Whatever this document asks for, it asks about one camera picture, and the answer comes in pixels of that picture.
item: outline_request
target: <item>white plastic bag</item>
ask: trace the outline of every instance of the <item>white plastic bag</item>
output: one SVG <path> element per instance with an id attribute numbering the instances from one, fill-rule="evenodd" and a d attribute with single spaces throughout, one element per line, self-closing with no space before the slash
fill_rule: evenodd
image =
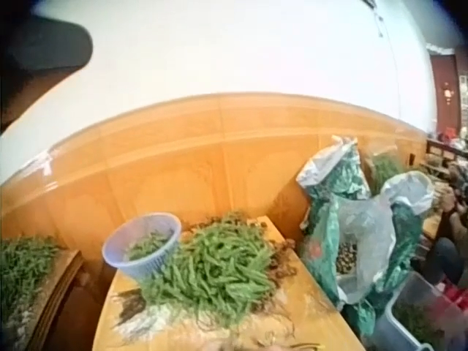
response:
<path id="1" fill-rule="evenodd" d="M 369 200 L 337 197 L 340 242 L 358 246 L 356 271 L 337 277 L 340 301 L 354 304 L 386 271 L 396 242 L 392 210 L 385 196 Z"/>
<path id="2" fill-rule="evenodd" d="M 388 179 L 380 194 L 386 196 L 391 204 L 404 203 L 415 215 L 420 215 L 432 206 L 434 185 L 424 173 L 412 170 Z"/>

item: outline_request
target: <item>plastic bag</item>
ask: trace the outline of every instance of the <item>plastic bag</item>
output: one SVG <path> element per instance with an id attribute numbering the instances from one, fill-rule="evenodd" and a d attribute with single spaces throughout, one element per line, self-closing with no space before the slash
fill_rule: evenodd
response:
<path id="1" fill-rule="evenodd" d="M 422 228 L 422 216 L 415 213 L 423 214 L 431 205 L 433 189 L 427 177 L 411 172 L 389 179 L 382 194 L 369 200 L 356 140 L 334 139 L 335 145 L 312 157 L 297 177 L 312 199 L 307 215 L 311 225 L 304 227 L 306 237 L 299 254 L 332 303 L 339 309 L 345 304 L 343 315 L 352 329 L 360 336 L 371 335 L 376 319 L 410 271 Z M 386 236 L 386 254 L 376 249 L 380 243 L 360 230 L 374 232 L 370 237 Z M 371 253 L 367 265 L 375 267 L 338 277 L 335 263 L 340 239 L 347 240 L 356 232 L 361 250 Z M 371 257 L 374 254 L 379 255 L 378 265 Z"/>
<path id="2" fill-rule="evenodd" d="M 313 230 L 318 211 L 329 201 L 330 193 L 353 200 L 370 196 L 369 185 L 360 167 L 357 139 L 337 136 L 332 139 L 334 144 L 311 157 L 296 177 L 312 199 L 312 206 L 301 223 L 302 230 L 306 230 L 309 222 L 310 230 Z"/>
<path id="3" fill-rule="evenodd" d="M 340 242 L 354 241 L 358 259 L 354 272 L 339 276 L 336 258 Z M 386 272 L 395 244 L 390 203 L 385 197 L 348 200 L 331 195 L 314 232 L 304 241 L 301 258 L 320 280 L 338 308 L 362 300 Z"/>
<path id="4" fill-rule="evenodd" d="M 413 170 L 388 179 L 380 193 L 390 203 L 404 203 L 415 215 L 421 215 L 432 206 L 434 185 L 424 173 Z"/>

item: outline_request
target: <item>person's leg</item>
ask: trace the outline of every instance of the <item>person's leg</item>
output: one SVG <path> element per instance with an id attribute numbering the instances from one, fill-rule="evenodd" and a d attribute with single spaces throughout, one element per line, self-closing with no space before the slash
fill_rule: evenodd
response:
<path id="1" fill-rule="evenodd" d="M 464 262 L 455 244 L 447 238 L 440 238 L 427 254 L 422 273 L 424 279 L 431 284 L 439 283 L 444 276 L 457 284 L 463 269 Z"/>

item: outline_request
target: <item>blue plastic basket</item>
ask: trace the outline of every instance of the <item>blue plastic basket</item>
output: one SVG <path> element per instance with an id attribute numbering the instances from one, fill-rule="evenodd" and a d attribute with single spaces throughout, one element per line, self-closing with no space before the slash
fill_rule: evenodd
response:
<path id="1" fill-rule="evenodd" d="M 139 260 L 128 261 L 127 249 L 139 239 L 157 231 L 169 240 L 159 250 Z M 181 221 L 165 212 L 154 212 L 132 219 L 120 226 L 102 247 L 102 256 L 109 265 L 138 280 L 158 271 L 167 256 L 177 247 L 181 237 Z"/>

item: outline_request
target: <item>white wall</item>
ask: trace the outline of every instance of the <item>white wall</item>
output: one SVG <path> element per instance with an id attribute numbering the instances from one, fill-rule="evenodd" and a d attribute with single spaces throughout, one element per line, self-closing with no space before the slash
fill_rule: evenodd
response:
<path id="1" fill-rule="evenodd" d="M 87 28 L 94 52 L 1 136 L 0 182 L 85 127 L 197 94 L 325 97 L 427 131 L 436 107 L 425 42 L 401 0 L 379 4 L 383 37 L 360 0 L 45 1 L 37 12 Z"/>

